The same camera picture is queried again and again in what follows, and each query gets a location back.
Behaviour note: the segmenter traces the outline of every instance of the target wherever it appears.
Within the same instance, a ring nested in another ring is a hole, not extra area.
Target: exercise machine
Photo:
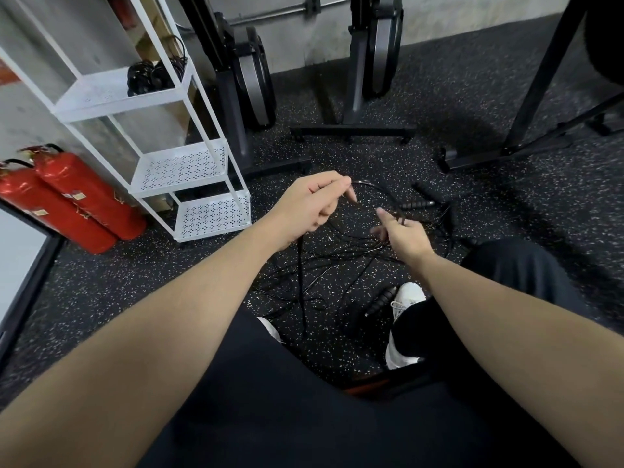
[[[614,95],[565,123],[558,124],[533,141],[523,142],[528,127],[583,17],[585,17],[585,46],[594,68],[612,82],[624,85],[624,69],[621,68],[617,55],[621,40],[619,24],[621,10],[615,9],[613,5],[615,3],[617,3],[615,0],[570,0],[502,146],[495,150],[472,154],[462,154],[456,149],[443,147],[442,169],[457,170],[567,148],[573,144],[573,138],[566,135],[566,132],[581,124],[585,124],[601,136],[620,133],[621,128],[605,122],[605,111],[624,101],[624,92]]]
[[[216,73],[226,137],[245,179],[279,172],[308,173],[308,157],[254,166],[246,129],[275,124],[275,92],[262,40],[253,27],[231,27],[208,0],[179,0]]]
[[[292,125],[290,131],[297,141],[303,141],[307,135],[398,136],[407,143],[414,137],[413,126],[359,123],[365,100],[381,97],[390,89],[402,26],[402,0],[351,0],[351,46],[343,117],[338,125]]]

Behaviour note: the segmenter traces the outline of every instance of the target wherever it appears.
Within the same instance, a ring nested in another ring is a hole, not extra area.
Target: red fire extinguisher
[[[9,170],[9,163],[27,168]],[[0,162],[0,197],[36,216],[90,253],[103,253],[117,243],[115,235],[43,182],[24,161]]]
[[[35,172],[42,180],[122,240],[131,240],[145,231],[147,222],[139,211],[116,196],[113,188],[75,154],[53,144],[21,151],[31,153]]]

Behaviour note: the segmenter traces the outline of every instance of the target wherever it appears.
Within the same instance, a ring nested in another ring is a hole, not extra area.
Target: forearm
[[[0,415],[0,465],[134,465],[204,374],[272,236],[259,221],[36,380]]]
[[[622,337],[438,256],[410,267],[481,367],[572,455],[621,462]]]

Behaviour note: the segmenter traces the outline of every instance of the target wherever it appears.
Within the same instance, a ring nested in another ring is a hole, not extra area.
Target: shelf tier
[[[192,74],[193,64],[189,62],[181,86],[129,97],[127,67],[92,73],[76,79],[52,113],[62,123],[72,123],[182,101],[187,98]]]
[[[251,221],[247,219],[252,215],[249,192],[239,190],[237,195],[246,214],[240,211],[230,193],[182,202],[175,222],[175,240],[182,243],[250,226]]]
[[[228,143],[210,142],[221,172],[204,142],[165,149],[141,156],[129,192],[138,198],[190,189],[225,180],[228,170]]]

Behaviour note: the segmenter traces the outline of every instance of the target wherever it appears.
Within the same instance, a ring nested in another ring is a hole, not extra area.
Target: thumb
[[[384,227],[386,227],[386,230],[388,231],[390,231],[391,229],[394,229],[395,227],[401,226],[399,222],[396,221],[396,219],[392,215],[390,215],[388,212],[386,212],[386,210],[384,210],[383,208],[377,209],[377,216],[379,217],[379,220],[384,225]]]
[[[331,184],[314,192],[314,194],[312,194],[312,203],[315,205],[315,208],[322,210],[334,200],[337,200],[339,196],[347,192],[350,186],[351,178],[348,176],[335,180]]]

